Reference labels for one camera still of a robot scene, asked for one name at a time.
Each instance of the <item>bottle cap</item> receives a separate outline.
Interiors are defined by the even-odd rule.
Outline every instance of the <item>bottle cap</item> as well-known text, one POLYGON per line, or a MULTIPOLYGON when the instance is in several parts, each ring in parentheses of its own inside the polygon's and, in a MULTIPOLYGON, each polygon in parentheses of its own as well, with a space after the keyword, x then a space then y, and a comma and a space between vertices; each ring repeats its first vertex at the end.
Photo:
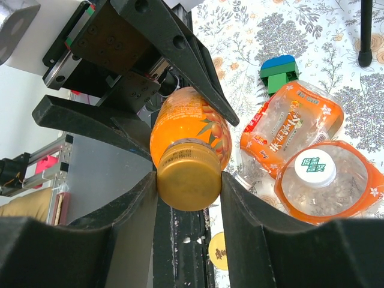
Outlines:
POLYGON ((228 270, 226 240, 224 232, 216 234, 209 243, 209 258, 212 263, 221 270, 228 270))
POLYGON ((169 148, 158 165, 157 191, 177 210, 207 208, 221 191, 221 164, 216 153, 192 142, 169 148))
POLYGON ((337 174, 332 157, 320 149, 308 149, 300 153, 295 160, 295 172, 311 188, 328 186, 337 174))

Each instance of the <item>gold bottle cap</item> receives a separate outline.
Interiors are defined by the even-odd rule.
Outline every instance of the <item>gold bottle cap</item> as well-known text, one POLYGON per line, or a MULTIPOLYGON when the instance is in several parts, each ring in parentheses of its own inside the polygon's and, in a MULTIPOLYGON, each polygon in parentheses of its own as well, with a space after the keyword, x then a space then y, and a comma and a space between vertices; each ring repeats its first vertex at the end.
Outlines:
POLYGON ((216 234, 209 243, 209 258, 212 263, 221 270, 228 270, 226 240, 224 232, 216 234))
POLYGON ((221 191, 220 161, 214 151, 197 143, 180 143, 165 151, 157 170, 157 191, 169 206, 198 211, 221 191))

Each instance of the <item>plastic bottle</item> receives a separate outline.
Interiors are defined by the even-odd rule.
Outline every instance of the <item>plastic bottle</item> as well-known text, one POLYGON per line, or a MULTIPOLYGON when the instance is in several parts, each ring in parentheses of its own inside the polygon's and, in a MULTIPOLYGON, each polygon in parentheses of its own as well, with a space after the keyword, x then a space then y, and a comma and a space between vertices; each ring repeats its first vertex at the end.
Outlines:
POLYGON ((157 190, 168 205, 198 211, 216 200, 232 141, 225 119, 194 88, 177 90, 164 102, 150 149, 157 190))
POLYGON ((319 224, 363 213, 381 200, 384 176, 343 141, 297 153, 276 178, 275 193, 295 218, 319 224))
POLYGON ((243 171, 235 176, 246 189, 268 174, 276 178, 298 151, 329 140, 344 113, 336 99, 304 81, 285 84, 256 113, 241 136, 243 171))

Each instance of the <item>green toy block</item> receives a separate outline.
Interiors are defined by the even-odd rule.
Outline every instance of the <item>green toy block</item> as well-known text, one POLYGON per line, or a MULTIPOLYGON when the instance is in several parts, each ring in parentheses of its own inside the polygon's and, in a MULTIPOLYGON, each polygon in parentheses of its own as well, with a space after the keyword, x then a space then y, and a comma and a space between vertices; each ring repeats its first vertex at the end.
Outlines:
POLYGON ((280 73, 268 77, 268 94, 275 94, 281 87, 289 82, 287 73, 280 73))
POLYGON ((261 69, 260 78, 262 79, 265 86, 269 86, 268 78, 281 73, 286 73, 289 81, 297 80, 299 74, 298 66, 295 62, 292 62, 267 69, 261 69))

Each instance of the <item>table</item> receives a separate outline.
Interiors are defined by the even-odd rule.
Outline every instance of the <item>table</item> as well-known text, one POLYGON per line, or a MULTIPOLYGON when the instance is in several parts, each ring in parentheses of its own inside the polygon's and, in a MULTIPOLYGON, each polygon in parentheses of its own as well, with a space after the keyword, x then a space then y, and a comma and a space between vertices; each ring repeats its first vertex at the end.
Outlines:
MULTIPOLYGON (((194 33, 208 48, 223 91, 240 118, 231 127, 233 150, 227 171, 241 164, 242 130, 268 99, 261 64, 290 54, 299 78, 338 98, 346 113, 334 139, 358 148, 384 172, 384 4, 373 2, 373 62, 358 65, 359 0, 206 0, 192 10, 194 33)), ((253 190, 283 210, 271 181, 253 190)), ((209 210, 212 236, 223 231, 220 200, 209 210)), ((384 205, 373 215, 384 218, 384 205)), ((230 287, 226 271, 215 270, 217 287, 230 287)))

